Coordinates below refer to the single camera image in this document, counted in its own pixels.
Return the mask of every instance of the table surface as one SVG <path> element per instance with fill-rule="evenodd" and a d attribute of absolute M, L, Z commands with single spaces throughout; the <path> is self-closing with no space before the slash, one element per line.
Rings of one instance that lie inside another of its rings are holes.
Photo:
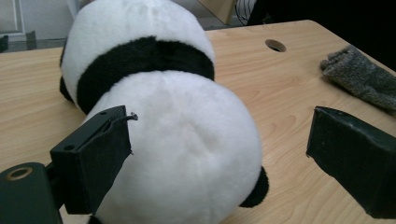
<path fill-rule="evenodd" d="M 270 181 L 262 204 L 238 208 L 221 224 L 396 223 L 366 215 L 305 154 L 317 105 L 345 111 L 396 136 L 395 117 L 322 77 L 319 62 L 347 42 L 313 21 L 207 34 L 217 57 L 216 81 L 234 91 L 257 122 Z M 269 39 L 282 43 L 286 51 L 268 48 Z M 28 161 L 48 164 L 52 147 L 83 121 L 84 114 L 59 93 L 61 51 L 0 54 L 0 172 Z M 84 223 L 86 218 L 69 216 L 64 210 L 62 214 L 66 224 Z"/>

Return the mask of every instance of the circular hole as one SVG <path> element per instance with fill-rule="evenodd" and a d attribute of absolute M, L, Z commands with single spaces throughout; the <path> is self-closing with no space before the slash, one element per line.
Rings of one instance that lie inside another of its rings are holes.
<path fill-rule="evenodd" d="M 66 146 L 66 147 L 64 148 L 64 150 L 70 151 L 70 150 L 73 150 L 74 148 L 75 148 L 75 146 L 69 145 L 69 146 Z"/>
<path fill-rule="evenodd" d="M 273 39 L 267 39 L 265 40 L 265 45 L 277 52 L 285 52 L 286 51 L 286 47 L 280 43 L 279 41 L 273 40 Z"/>
<path fill-rule="evenodd" d="M 6 180 L 8 180 L 8 181 L 19 180 L 19 179 L 25 178 L 32 172 L 33 172 L 32 167 L 21 167 L 21 168 L 18 168 L 16 170 L 9 172 L 6 175 Z"/>

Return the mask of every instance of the gray fuzzy object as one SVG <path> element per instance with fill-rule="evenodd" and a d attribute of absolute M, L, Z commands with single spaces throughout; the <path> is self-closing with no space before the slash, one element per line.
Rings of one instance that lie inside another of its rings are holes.
<path fill-rule="evenodd" d="M 320 68 L 323 76 L 352 95 L 391 114 L 396 112 L 396 77 L 354 46 L 330 53 L 328 60 L 320 62 Z"/>

